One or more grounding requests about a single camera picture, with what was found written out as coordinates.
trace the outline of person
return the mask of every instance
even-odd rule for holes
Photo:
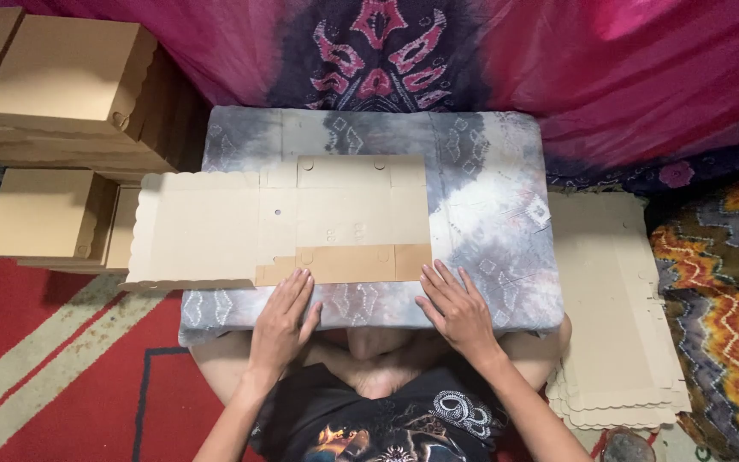
[[[511,423],[539,462],[591,461],[537,393],[568,344],[559,332],[496,340],[469,275],[435,261],[416,303],[437,333],[367,361],[309,341],[320,320],[307,269],[277,286],[253,331],[190,349],[225,404],[196,461],[239,460],[249,442],[269,462],[489,460]]]

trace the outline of bare foot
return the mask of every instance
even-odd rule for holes
[[[421,373],[400,360],[400,354],[388,353],[366,361],[364,370],[356,373],[355,391],[370,400],[386,398]]]

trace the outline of left hand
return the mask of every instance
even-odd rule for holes
[[[301,327],[299,320],[313,286],[310,270],[299,268],[276,286],[255,321],[248,367],[253,372],[277,381],[310,339],[321,320],[322,303],[313,305]]]

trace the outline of tie-dye tablecloth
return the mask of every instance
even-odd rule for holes
[[[561,323],[544,158],[530,116],[216,107],[202,170],[257,172],[298,154],[423,154],[433,257],[467,268],[495,329],[545,331]],[[271,293],[186,290],[179,341],[251,329]],[[320,284],[312,298],[324,301],[323,329],[431,327],[413,301],[421,294],[417,281]]]

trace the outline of hand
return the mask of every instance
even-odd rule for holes
[[[463,286],[440,260],[435,268],[441,276],[424,265],[420,282],[429,299],[416,297],[416,303],[446,341],[480,371],[505,354],[492,333],[489,307],[463,268],[458,268]]]
[[[248,368],[269,381],[277,381],[310,339],[321,320],[322,303],[313,305],[299,328],[304,307],[310,300],[314,279],[309,269],[296,268],[283,279],[255,320]]]

